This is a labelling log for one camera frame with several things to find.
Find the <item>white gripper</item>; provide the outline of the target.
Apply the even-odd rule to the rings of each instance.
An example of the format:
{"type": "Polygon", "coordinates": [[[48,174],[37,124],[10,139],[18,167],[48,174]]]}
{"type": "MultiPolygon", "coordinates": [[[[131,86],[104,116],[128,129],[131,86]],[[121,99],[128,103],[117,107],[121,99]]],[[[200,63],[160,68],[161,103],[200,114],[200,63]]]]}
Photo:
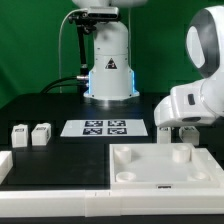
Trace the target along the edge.
{"type": "Polygon", "coordinates": [[[202,91],[205,80],[173,87],[154,110],[159,128],[211,125],[224,117],[224,102],[213,94],[208,99],[202,91]]]}

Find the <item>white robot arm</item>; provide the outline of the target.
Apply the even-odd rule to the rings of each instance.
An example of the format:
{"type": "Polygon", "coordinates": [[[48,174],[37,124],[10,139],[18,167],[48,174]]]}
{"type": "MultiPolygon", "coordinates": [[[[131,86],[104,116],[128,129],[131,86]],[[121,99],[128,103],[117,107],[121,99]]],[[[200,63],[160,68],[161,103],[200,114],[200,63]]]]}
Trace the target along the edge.
{"type": "MultiPolygon", "coordinates": [[[[81,9],[84,30],[94,34],[94,66],[84,97],[122,102],[139,95],[128,56],[128,30],[119,9],[148,0],[72,0],[81,9]]],[[[158,127],[210,125],[224,117],[224,5],[204,8],[193,17],[187,35],[188,56],[202,78],[175,86],[154,110],[158,127]]]]}

